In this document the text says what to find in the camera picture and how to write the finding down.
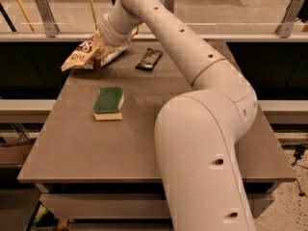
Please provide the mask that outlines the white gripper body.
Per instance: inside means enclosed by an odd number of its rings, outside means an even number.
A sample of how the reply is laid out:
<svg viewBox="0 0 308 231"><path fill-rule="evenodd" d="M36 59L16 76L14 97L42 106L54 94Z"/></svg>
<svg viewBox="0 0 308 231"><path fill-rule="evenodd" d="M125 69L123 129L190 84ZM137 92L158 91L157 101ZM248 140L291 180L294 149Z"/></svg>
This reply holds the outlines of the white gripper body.
<svg viewBox="0 0 308 231"><path fill-rule="evenodd" d="M101 40L110 46L122 46L128 43L133 30L142 24L142 20L125 8L120 0L104 14L100 25Z"/></svg>

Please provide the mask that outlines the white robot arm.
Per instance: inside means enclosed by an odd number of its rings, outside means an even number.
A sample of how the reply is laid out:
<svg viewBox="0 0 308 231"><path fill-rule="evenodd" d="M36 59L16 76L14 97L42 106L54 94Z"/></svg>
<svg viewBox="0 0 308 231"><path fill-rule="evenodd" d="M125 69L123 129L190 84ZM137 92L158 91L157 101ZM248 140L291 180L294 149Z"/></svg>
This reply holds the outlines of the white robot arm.
<svg viewBox="0 0 308 231"><path fill-rule="evenodd" d="M218 51L164 6L116 0L99 26L120 46L146 24L192 91L170 99L155 123L155 149L174 231L256 231L235 144L258 111L253 87Z"/></svg>

